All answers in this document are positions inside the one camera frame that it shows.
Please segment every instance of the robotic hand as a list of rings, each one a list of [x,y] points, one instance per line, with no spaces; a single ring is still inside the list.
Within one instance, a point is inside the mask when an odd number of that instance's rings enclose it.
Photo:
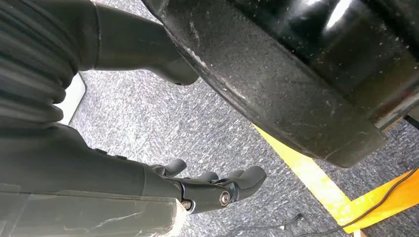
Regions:
[[[214,172],[204,173],[196,179],[173,178],[186,168],[186,163],[181,159],[167,166],[152,165],[151,168],[167,181],[179,186],[182,205],[191,214],[221,209],[232,202],[248,198],[266,179],[265,172],[259,166],[246,171],[236,170],[225,179],[219,179]]]
[[[89,0],[2,0],[0,10],[0,187],[175,198],[200,213],[245,199],[264,182],[257,166],[225,179],[174,178],[186,167],[181,160],[148,166],[110,156],[57,123],[62,112],[53,104],[78,71],[148,69],[193,83],[197,74],[161,25]]]

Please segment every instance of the bolt head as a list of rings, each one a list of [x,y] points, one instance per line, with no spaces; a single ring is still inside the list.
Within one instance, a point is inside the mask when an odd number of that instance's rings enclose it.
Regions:
[[[221,206],[227,206],[230,203],[231,196],[228,191],[223,191],[220,195],[220,204]]]
[[[182,202],[182,206],[186,209],[189,210],[192,207],[192,203],[190,201],[183,201]]]

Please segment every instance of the white surface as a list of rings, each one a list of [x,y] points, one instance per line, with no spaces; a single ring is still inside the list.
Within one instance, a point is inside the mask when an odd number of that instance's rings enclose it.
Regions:
[[[77,74],[73,78],[73,82],[66,90],[67,96],[61,104],[56,105],[62,109],[64,118],[60,123],[68,125],[77,110],[77,107],[82,101],[84,94],[86,93],[86,86],[83,83],[80,74]]]

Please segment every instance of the silver joint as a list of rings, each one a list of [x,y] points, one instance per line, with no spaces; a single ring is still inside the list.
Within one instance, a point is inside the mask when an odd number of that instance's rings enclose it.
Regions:
[[[228,191],[223,191],[220,195],[220,204],[221,206],[228,206],[230,203],[231,196]]]

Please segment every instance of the yellow floor marking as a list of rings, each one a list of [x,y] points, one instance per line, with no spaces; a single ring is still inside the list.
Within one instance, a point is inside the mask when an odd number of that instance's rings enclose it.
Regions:
[[[334,217],[339,225],[344,225],[378,203],[390,187],[404,174],[351,201],[327,174],[313,161],[287,147],[260,128],[256,129],[291,168],[317,200]],[[347,233],[363,229],[392,215],[419,204],[419,172],[397,187],[388,200],[362,220],[345,228]]]

